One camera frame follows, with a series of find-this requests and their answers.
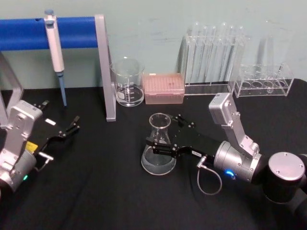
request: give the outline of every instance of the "micropipette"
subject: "micropipette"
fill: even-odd
[[[61,50],[61,43],[59,40],[57,17],[54,16],[53,10],[46,10],[45,14],[46,14],[46,16],[44,17],[45,28],[48,38],[49,49],[51,53],[53,69],[56,75],[59,77],[62,99],[64,106],[66,107],[67,103],[66,103],[64,79],[63,79],[64,62]]]

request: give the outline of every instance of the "glass beaker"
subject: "glass beaker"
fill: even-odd
[[[149,118],[149,123],[152,126],[150,137],[159,143],[170,144],[167,134],[171,119],[168,115],[157,113]],[[153,148],[146,145],[142,155],[141,164],[143,168],[152,175],[165,175],[173,170],[176,164],[176,159],[166,155],[153,153]]]
[[[144,66],[133,58],[124,57],[112,63],[110,69],[115,76],[116,101],[126,107],[142,103],[144,92],[141,87],[141,77]]]

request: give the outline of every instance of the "yellow warning label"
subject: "yellow warning label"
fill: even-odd
[[[29,152],[33,153],[36,149],[37,149],[38,145],[28,141],[26,146],[25,146],[25,149],[28,150]]]

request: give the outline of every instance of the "cable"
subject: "cable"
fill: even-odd
[[[219,175],[216,171],[214,171],[214,170],[212,170],[212,169],[209,169],[209,168],[207,168],[206,166],[202,166],[202,168],[203,168],[203,169],[206,169],[206,170],[208,170],[208,171],[210,171],[210,172],[212,172],[212,173],[214,173],[214,174],[217,176],[217,178],[218,178],[219,181],[220,181],[220,187],[219,187],[219,189],[218,189],[216,192],[214,192],[214,193],[207,193],[207,192],[203,191],[202,188],[201,188],[201,185],[200,185],[200,168],[199,168],[199,169],[198,169],[198,172],[197,172],[197,185],[198,185],[198,188],[199,188],[199,189],[201,190],[201,192],[204,193],[205,195],[213,196],[213,195],[218,194],[218,193],[221,191],[222,186],[223,186],[222,179],[221,179],[220,175]]]
[[[34,169],[37,171],[37,172],[40,172],[41,170],[43,170],[43,168],[47,165],[48,163],[45,162],[45,164],[40,167],[40,169],[38,169],[37,167],[34,167]]]

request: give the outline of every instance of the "white label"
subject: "white label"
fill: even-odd
[[[45,121],[46,121],[47,123],[53,125],[53,126],[56,124],[54,121],[52,121],[52,120],[50,120],[50,119],[48,119],[48,118],[47,118]]]
[[[201,157],[201,154],[198,153],[198,152],[192,151],[192,154],[195,155],[195,156]]]
[[[117,92],[117,96],[118,96],[120,99],[125,99],[125,94],[123,94],[122,92]]]

